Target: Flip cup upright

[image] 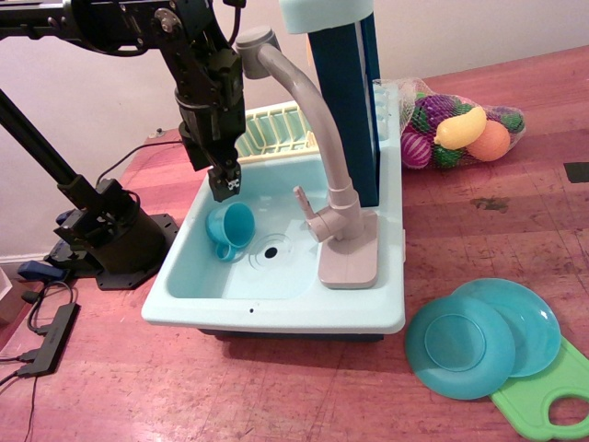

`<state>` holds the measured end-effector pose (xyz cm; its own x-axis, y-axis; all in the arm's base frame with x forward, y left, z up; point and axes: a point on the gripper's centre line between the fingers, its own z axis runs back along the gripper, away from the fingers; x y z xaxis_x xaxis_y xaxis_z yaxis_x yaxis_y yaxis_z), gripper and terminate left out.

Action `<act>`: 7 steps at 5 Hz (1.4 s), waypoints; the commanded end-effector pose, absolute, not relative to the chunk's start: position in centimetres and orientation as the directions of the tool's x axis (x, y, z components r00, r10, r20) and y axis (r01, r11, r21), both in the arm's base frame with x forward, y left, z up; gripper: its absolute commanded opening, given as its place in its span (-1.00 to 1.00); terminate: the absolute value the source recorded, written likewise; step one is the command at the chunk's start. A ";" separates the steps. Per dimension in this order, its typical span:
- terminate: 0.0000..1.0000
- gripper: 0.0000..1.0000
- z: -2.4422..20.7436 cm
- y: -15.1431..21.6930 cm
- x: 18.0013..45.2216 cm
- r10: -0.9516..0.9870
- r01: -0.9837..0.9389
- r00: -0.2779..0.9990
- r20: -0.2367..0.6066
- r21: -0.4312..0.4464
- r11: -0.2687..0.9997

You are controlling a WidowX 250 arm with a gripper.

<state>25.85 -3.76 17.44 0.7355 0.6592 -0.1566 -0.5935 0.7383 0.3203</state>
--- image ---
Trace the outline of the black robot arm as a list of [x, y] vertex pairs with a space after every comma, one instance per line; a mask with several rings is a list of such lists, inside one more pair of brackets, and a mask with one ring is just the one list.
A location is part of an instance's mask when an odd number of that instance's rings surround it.
[[207, 169], [213, 198], [240, 192], [236, 141], [245, 132], [240, 56], [210, 1], [4, 1], [1, 36], [54, 37], [116, 57], [161, 53], [176, 88], [194, 169]]

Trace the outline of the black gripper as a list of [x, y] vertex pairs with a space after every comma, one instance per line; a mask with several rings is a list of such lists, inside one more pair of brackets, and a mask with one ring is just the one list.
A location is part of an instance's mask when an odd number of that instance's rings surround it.
[[245, 132], [243, 87], [229, 104], [197, 104], [177, 89], [175, 99], [182, 118], [179, 133], [193, 169], [212, 167], [207, 175], [216, 202], [238, 195], [241, 167], [236, 141]]

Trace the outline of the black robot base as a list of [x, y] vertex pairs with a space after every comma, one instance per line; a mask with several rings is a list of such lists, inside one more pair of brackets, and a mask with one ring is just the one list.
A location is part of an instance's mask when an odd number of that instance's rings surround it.
[[179, 226], [168, 214], [147, 214], [137, 193], [117, 180], [97, 188], [81, 175], [57, 188], [75, 206], [60, 219], [44, 260], [103, 291], [135, 289], [160, 269]]

